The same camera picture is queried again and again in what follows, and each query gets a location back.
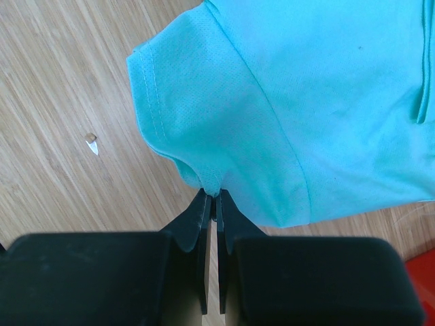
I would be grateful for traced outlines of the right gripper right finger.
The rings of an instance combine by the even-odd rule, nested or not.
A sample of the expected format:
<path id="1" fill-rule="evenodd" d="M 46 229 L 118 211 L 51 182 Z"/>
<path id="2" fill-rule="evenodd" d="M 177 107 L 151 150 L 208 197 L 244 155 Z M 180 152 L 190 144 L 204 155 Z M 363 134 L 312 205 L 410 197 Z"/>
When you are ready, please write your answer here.
<path id="1" fill-rule="evenodd" d="M 269 236 L 230 194 L 215 200 L 220 312 L 227 325 L 422 325 L 396 250 L 369 237 Z"/>

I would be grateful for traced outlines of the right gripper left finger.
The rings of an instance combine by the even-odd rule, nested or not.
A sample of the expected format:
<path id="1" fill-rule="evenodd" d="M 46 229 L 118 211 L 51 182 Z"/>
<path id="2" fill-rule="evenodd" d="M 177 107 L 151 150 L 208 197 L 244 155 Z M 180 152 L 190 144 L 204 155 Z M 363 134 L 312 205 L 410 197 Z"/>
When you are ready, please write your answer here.
<path id="1" fill-rule="evenodd" d="M 212 199 L 158 231 L 25 234 L 1 250 L 2 325 L 200 325 Z"/>

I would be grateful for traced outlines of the teal green t shirt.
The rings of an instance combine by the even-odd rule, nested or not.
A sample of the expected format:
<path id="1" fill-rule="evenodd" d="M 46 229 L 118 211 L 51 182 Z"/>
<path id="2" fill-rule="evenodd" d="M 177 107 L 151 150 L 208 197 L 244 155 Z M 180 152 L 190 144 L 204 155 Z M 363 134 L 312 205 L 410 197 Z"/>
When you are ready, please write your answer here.
<path id="1" fill-rule="evenodd" d="M 434 199 L 433 1 L 204 1 L 126 65 L 146 143 L 257 224 Z"/>

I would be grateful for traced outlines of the red plastic bin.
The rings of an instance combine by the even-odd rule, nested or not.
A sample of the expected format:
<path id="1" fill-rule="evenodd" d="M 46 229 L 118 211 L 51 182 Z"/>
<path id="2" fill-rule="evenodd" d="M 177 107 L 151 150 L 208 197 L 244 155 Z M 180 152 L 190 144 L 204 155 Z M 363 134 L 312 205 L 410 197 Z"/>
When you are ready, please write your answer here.
<path id="1" fill-rule="evenodd" d="M 426 313 L 424 325 L 434 326 L 435 250 L 431 249 L 408 260 L 405 265 Z"/>

